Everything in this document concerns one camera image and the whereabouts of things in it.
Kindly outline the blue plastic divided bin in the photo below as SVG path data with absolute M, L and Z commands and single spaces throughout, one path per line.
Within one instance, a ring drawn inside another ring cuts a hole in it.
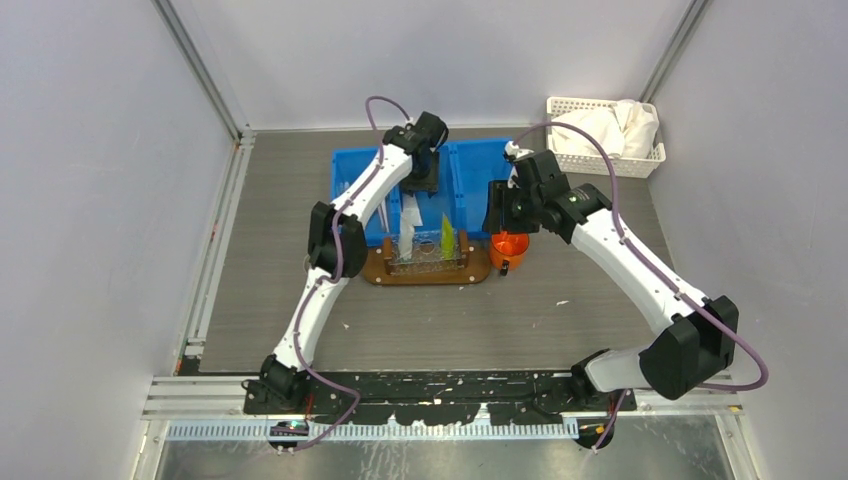
M 448 141 L 439 149 L 440 170 L 438 192 L 432 197 L 416 193 L 421 226 L 416 235 L 440 233 L 443 214 L 454 230 L 464 230 L 469 240 L 486 240 L 490 235 L 482 225 L 488 204 L 489 182 L 507 180 L 511 165 L 503 158 L 509 138 Z M 366 170 L 377 155 L 377 147 L 339 149 L 333 152 L 330 200 L 335 199 Z M 384 231 L 379 214 L 374 213 L 365 224 L 366 243 L 379 246 L 385 236 L 400 233 L 404 196 L 399 187 L 388 194 L 389 230 Z

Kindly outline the orange plastic mug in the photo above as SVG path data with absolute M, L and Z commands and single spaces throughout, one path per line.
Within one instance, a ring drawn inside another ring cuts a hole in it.
M 501 277 L 505 277 L 521 265 L 529 246 L 530 237 L 526 233 L 492 234 L 488 250 L 491 265 Z

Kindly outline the white toothpaste tube green cap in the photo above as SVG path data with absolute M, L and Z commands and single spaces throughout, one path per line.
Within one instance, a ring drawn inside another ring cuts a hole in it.
M 404 207 L 400 214 L 400 229 L 398 236 L 398 251 L 401 260 L 412 258 L 413 240 L 417 227 L 421 227 L 423 221 L 418 207 Z

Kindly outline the yellow-green toothpaste tube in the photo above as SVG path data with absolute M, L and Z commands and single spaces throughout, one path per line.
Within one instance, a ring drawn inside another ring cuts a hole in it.
M 445 261 L 451 261 L 455 257 L 456 237 L 453 225 L 447 214 L 442 214 L 440 229 L 440 253 Z

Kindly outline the clear textured toothbrush holder rack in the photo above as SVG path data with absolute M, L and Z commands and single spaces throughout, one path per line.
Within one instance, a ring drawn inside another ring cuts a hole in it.
M 415 233 L 412 258 L 401 260 L 398 251 L 398 236 L 385 237 L 377 249 L 386 273 L 393 276 L 412 276 L 431 273 L 453 272 L 464 269 L 470 260 L 470 243 L 464 230 L 454 230 L 456 237 L 455 257 L 445 261 L 440 253 L 440 230 Z

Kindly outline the brown wooden oval tray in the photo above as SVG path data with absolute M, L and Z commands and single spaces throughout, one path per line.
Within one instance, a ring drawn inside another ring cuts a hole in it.
M 471 244 L 457 261 L 391 266 L 384 248 L 369 250 L 360 275 L 378 286 L 471 285 L 487 279 L 492 266 L 485 249 Z

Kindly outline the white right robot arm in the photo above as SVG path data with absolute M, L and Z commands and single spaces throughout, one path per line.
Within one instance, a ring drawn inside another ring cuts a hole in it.
M 615 216 L 594 185 L 573 187 L 555 155 L 509 142 L 512 172 L 493 180 L 483 230 L 535 233 L 545 229 L 593 260 L 647 321 L 653 341 L 628 350 L 602 350 L 571 369 L 571 397 L 596 410 L 616 390 L 652 389 L 676 400 L 734 360 L 731 336 L 739 311 L 727 297 L 711 299 L 681 280 Z

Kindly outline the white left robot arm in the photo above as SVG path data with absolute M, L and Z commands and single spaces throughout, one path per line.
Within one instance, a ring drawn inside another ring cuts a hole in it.
M 317 202 L 310 213 L 309 268 L 292 320 L 257 379 L 245 383 L 247 401 L 268 404 L 284 414 L 298 412 L 307 398 L 307 383 L 318 341 L 334 304 L 368 257 L 365 228 L 396 186 L 437 191 L 439 149 L 449 129 L 437 115 L 423 112 L 383 133 L 377 151 L 359 177 L 329 203 Z

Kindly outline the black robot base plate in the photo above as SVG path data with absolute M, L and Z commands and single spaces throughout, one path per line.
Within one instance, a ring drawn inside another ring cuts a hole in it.
M 614 393 L 581 397 L 569 371 L 364 371 L 298 375 L 284 394 L 262 380 L 245 380 L 244 411 L 255 415 L 304 415 L 320 424 L 467 425 L 482 414 L 496 426 L 554 424 L 562 414 L 603 416 L 618 405 Z

